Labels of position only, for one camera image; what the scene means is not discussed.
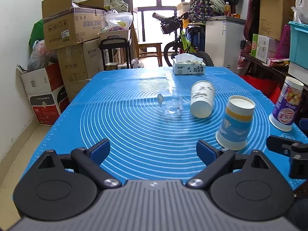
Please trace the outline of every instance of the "yellow stripe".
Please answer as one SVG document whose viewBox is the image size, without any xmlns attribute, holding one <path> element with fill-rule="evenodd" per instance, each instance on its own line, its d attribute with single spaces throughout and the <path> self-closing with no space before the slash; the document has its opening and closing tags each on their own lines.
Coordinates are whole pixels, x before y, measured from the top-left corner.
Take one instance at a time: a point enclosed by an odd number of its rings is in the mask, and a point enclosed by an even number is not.
<svg viewBox="0 0 308 231">
<path fill-rule="evenodd" d="M 245 122 L 250 122 L 252 120 L 252 116 L 251 115 L 238 115 L 234 112 L 232 112 L 229 108 L 226 108 L 226 113 L 234 118 L 235 120 L 239 120 L 239 121 L 245 121 Z"/>
</svg>

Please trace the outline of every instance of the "stacked cardboard boxes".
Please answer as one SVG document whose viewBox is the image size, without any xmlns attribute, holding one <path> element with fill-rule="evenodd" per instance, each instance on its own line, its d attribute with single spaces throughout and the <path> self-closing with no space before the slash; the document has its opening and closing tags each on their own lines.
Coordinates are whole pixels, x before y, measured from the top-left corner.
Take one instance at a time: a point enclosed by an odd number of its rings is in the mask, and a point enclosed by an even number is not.
<svg viewBox="0 0 308 231">
<path fill-rule="evenodd" d="M 294 0 L 260 0 L 259 34 L 254 34 L 251 55 L 267 63 L 276 56 L 283 28 L 293 20 Z"/>
<path fill-rule="evenodd" d="M 69 105 L 59 64 L 22 74 L 21 78 L 37 120 L 52 126 Z"/>
<path fill-rule="evenodd" d="M 70 102 L 89 82 L 103 71 L 98 33 L 104 27 L 104 0 L 87 0 L 79 8 L 72 0 L 42 2 L 45 44 L 57 49 L 59 66 Z"/>
</svg>

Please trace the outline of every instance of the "red and white box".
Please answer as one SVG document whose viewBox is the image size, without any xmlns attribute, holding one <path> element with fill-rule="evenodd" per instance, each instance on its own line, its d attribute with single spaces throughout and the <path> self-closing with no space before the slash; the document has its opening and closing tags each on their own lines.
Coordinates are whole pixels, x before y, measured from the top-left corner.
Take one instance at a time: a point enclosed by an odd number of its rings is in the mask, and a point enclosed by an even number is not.
<svg viewBox="0 0 308 231">
<path fill-rule="evenodd" d="M 21 78 L 37 120 L 52 126 L 70 104 L 59 63 L 22 74 Z"/>
</svg>

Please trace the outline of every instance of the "bicycle wheel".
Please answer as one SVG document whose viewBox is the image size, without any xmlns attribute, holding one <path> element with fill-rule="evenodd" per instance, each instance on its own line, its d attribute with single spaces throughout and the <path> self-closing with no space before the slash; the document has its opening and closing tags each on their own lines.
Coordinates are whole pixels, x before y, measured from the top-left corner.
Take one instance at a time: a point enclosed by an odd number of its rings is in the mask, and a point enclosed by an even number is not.
<svg viewBox="0 0 308 231">
<path fill-rule="evenodd" d="M 208 66 L 208 67 L 214 66 L 212 59 L 210 58 L 210 56 L 206 52 L 198 51 L 196 53 L 190 53 L 190 54 L 197 56 L 199 58 L 202 58 L 206 66 Z"/>
<path fill-rule="evenodd" d="M 179 53 L 179 49 L 181 48 L 182 43 L 179 42 L 179 43 L 177 44 L 177 46 L 178 46 L 177 53 L 176 53 L 176 54 L 172 54 L 171 56 L 175 56 L 175 55 L 177 55 L 177 54 Z M 168 43 L 168 44 L 165 46 L 165 48 L 164 48 L 164 58 L 165 58 L 166 63 L 168 64 L 169 67 L 172 67 L 172 59 L 169 58 L 168 52 L 174 51 L 174 50 L 175 50 L 174 48 L 175 48 L 175 42 L 174 42 L 174 41 Z"/>
</svg>

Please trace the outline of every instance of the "upside-down paper cup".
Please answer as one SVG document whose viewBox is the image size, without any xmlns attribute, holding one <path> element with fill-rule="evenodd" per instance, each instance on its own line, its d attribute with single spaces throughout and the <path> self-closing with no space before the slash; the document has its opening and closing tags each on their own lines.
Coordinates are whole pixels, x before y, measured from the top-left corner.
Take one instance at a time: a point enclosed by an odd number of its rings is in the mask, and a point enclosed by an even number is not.
<svg viewBox="0 0 308 231">
<path fill-rule="evenodd" d="M 279 130 L 289 132 L 298 111 L 304 84 L 287 76 L 269 121 Z"/>
<path fill-rule="evenodd" d="M 215 89 L 208 81 L 193 84 L 190 99 L 190 112 L 197 118 L 207 118 L 212 114 Z"/>
<path fill-rule="evenodd" d="M 247 146 L 255 107 L 247 97 L 234 95 L 229 98 L 221 127 L 216 132 L 216 140 L 222 147 L 237 151 Z"/>
</svg>

